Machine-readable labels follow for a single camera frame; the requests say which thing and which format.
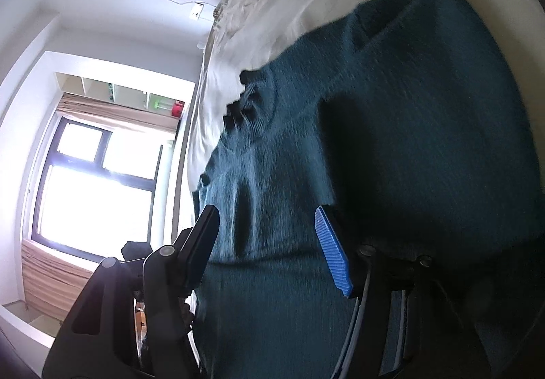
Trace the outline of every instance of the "window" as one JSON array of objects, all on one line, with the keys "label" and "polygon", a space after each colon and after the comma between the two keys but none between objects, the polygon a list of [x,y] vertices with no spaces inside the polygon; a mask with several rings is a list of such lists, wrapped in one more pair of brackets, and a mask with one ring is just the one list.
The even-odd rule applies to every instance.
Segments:
[{"label": "window", "polygon": [[61,118],[38,186],[32,239],[96,262],[121,259],[129,240],[150,242],[161,153],[147,135]]}]

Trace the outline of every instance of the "red object on shelf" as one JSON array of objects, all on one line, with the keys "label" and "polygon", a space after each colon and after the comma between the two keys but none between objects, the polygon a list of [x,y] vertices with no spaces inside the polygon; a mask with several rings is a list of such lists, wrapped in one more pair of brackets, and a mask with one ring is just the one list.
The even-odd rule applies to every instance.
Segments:
[{"label": "red object on shelf", "polygon": [[185,102],[182,101],[176,101],[174,105],[172,106],[172,113],[171,115],[175,118],[179,118],[182,115],[182,112],[184,110]]}]

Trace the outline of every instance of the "window frame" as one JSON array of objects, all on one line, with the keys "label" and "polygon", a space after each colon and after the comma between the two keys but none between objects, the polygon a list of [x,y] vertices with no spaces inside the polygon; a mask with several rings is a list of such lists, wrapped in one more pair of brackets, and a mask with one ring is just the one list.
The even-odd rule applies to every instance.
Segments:
[{"label": "window frame", "polygon": [[[102,132],[99,145],[96,149],[95,159],[93,162],[85,161],[77,157],[67,156],[65,154],[57,151],[59,142],[61,141],[62,135],[67,125],[74,124],[79,125],[85,128],[91,128],[94,130],[99,130]],[[53,240],[43,237],[40,232],[41,224],[41,212],[42,212],[42,201],[44,197],[44,187],[47,182],[47,177],[50,172],[50,167],[60,166],[64,168],[69,168],[77,172],[86,173],[88,175],[98,176],[109,180],[115,180],[120,184],[132,188],[139,188],[140,190],[150,191],[152,193],[152,200],[149,207],[149,218],[148,218],[148,240],[151,242],[152,237],[152,215],[153,215],[153,205],[155,200],[155,189],[157,184],[157,175],[159,173],[159,166],[161,162],[161,156],[163,152],[163,145],[159,149],[159,155],[157,156],[157,163],[155,166],[155,175],[154,179],[147,179],[139,176],[126,175],[123,173],[112,172],[103,167],[104,159],[106,157],[106,150],[108,148],[108,143],[112,137],[112,131],[100,128],[91,124],[85,124],[76,120],[68,119],[61,117],[59,123],[53,134],[51,143],[47,150],[47,154],[44,160],[42,167],[42,173],[40,175],[39,183],[36,191],[36,199],[34,203],[34,209],[32,212],[32,230],[31,230],[31,239],[39,244],[45,245],[53,250],[61,251],[69,255],[73,255],[82,259],[86,259],[92,262],[100,262],[104,256],[99,256],[93,253],[89,253],[84,250],[79,250],[78,248],[73,248],[64,244],[60,244]]]}]

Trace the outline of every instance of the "blue ridged pad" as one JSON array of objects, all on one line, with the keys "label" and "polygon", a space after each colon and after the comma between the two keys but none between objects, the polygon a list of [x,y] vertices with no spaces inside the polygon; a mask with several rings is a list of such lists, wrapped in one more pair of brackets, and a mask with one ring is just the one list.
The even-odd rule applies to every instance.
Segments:
[{"label": "blue ridged pad", "polygon": [[324,209],[318,207],[314,214],[314,226],[318,240],[324,251],[325,260],[328,261],[329,271],[333,276],[335,286],[349,297],[354,288],[348,269],[348,258],[335,235],[333,226]]}]

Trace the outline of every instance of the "brown curtain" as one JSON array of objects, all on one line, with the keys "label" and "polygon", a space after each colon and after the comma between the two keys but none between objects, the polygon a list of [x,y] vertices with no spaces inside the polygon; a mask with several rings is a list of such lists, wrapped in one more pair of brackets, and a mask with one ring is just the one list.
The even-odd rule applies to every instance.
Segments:
[{"label": "brown curtain", "polygon": [[179,119],[146,110],[124,107],[76,94],[64,93],[57,112],[75,120],[110,128],[124,128],[138,132],[175,134]]},{"label": "brown curtain", "polygon": [[73,265],[23,239],[23,286],[28,305],[63,321],[92,271]]}]

